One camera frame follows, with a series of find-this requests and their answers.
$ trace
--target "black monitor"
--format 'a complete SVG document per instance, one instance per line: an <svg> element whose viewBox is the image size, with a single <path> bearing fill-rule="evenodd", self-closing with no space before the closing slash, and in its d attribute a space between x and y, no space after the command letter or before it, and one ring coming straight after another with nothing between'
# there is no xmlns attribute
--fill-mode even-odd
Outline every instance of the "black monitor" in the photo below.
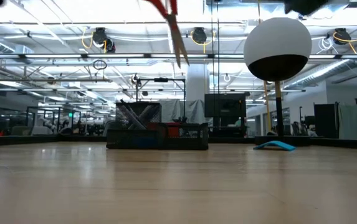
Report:
<svg viewBox="0 0 357 224"><path fill-rule="evenodd" d="M205 94L204 116L216 117L246 117L246 95L245 94Z"/></svg>

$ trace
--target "scissors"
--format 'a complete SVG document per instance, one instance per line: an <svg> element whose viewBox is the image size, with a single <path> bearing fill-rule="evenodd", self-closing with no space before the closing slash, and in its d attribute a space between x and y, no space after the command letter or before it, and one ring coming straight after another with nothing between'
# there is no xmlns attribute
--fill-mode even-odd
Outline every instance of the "scissors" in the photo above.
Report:
<svg viewBox="0 0 357 224"><path fill-rule="evenodd" d="M177 65L181 68L181 59L179 53L183 53L185 61L189 64L188 54L186 53L183 37L178 29L177 25L177 0L170 0L171 14L168 14L167 9L161 3L161 0L145 0L152 3L160 12L160 14L167 20L171 31L171 37L173 39L174 52L176 54Z"/></svg>

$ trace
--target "blue foam block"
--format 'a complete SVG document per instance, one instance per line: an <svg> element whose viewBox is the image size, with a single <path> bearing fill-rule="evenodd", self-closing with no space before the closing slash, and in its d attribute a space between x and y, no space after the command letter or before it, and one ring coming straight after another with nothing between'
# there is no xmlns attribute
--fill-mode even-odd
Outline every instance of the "blue foam block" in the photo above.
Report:
<svg viewBox="0 0 357 224"><path fill-rule="evenodd" d="M285 151L293 151L296 149L295 146L291 146L289 144L283 143L282 141L270 141L270 142L261 144L259 146L256 146L253 149L254 150L264 149L265 147L268 147L268 146L278 146L278 147L281 147Z"/></svg>

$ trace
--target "black and white ball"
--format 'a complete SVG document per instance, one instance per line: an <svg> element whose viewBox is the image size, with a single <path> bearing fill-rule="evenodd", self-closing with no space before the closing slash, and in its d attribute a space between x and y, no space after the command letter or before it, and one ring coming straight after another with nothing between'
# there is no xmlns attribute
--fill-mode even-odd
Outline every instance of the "black and white ball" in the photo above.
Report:
<svg viewBox="0 0 357 224"><path fill-rule="evenodd" d="M257 78L282 81L304 68L311 48L311 35L301 22L278 17L262 22L249 34L244 58Z"/></svg>

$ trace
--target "red scissor handle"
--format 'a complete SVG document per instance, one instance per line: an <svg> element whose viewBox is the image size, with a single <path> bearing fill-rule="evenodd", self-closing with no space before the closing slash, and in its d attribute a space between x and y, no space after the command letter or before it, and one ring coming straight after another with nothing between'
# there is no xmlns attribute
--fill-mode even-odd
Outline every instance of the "red scissor handle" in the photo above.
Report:
<svg viewBox="0 0 357 224"><path fill-rule="evenodd" d="M166 18L168 15L168 12L166 8L163 6L163 3L161 3L161 0L145 0L150 3L152 3L160 12L160 14ZM177 10L177 0L170 0L170 7L171 7L171 13L176 15L178 13Z"/></svg>

